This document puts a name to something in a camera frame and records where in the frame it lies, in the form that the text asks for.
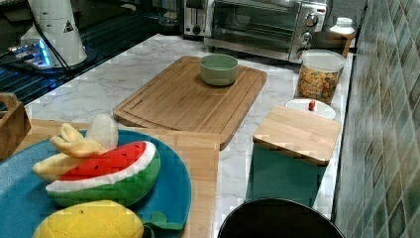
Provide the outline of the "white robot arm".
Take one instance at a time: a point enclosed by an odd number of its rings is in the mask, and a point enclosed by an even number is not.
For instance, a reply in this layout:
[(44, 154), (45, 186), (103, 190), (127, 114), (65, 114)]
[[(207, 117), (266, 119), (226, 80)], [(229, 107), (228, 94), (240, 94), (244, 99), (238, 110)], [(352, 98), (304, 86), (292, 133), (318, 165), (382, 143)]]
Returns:
[(35, 54), (28, 64), (39, 69), (74, 66), (87, 54), (75, 26), (70, 0), (28, 0), (33, 26), (21, 38)]

